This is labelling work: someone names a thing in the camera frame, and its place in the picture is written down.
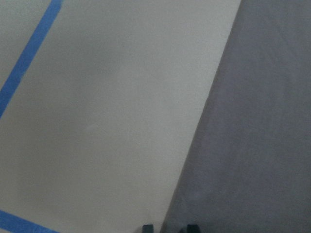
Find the blue tape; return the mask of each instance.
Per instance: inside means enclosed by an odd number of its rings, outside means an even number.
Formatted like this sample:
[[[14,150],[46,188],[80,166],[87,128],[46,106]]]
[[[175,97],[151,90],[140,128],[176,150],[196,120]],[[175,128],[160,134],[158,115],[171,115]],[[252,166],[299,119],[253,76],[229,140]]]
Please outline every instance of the blue tape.
[[[1,210],[0,228],[12,233],[58,233]]]
[[[8,79],[4,83],[0,91],[0,118],[56,19],[56,16],[61,9],[62,2],[63,0],[51,0],[33,35],[30,37]]]

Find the tape line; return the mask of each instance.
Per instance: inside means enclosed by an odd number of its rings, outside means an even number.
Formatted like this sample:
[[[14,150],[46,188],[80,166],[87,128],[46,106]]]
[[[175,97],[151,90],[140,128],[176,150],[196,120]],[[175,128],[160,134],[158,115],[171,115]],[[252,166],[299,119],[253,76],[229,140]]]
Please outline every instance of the tape line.
[[[56,19],[57,14],[61,9],[62,2],[63,0],[51,0],[33,35],[30,37],[26,47],[4,83],[0,91],[0,118]]]
[[[58,233],[0,210],[0,228],[12,233]]]

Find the gray carpet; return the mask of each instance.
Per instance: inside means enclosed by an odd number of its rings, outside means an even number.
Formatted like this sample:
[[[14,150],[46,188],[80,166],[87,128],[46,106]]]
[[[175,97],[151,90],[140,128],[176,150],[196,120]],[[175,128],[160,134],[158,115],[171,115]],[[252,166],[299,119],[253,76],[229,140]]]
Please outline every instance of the gray carpet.
[[[243,0],[162,233],[311,232],[311,1]]]

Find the black object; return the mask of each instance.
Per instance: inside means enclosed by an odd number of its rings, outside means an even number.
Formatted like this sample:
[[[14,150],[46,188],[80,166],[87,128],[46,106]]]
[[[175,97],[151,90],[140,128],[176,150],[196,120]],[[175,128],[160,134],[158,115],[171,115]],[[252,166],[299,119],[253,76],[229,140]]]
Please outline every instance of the black object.
[[[142,233],[154,233],[154,226],[152,224],[142,226]],[[187,233],[201,233],[201,231],[198,225],[188,225]]]
[[[154,233],[154,226],[152,224],[142,226],[142,233]]]
[[[188,225],[187,233],[201,233],[198,225]]]

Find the gray surface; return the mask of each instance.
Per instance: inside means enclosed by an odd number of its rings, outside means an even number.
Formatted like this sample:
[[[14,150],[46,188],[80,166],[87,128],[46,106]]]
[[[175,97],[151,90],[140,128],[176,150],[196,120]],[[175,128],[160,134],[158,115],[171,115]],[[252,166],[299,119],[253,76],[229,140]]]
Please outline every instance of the gray surface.
[[[163,233],[311,232],[310,15],[242,1]]]
[[[0,209],[157,231],[239,2],[65,0],[0,121]],[[0,84],[48,4],[0,0]]]

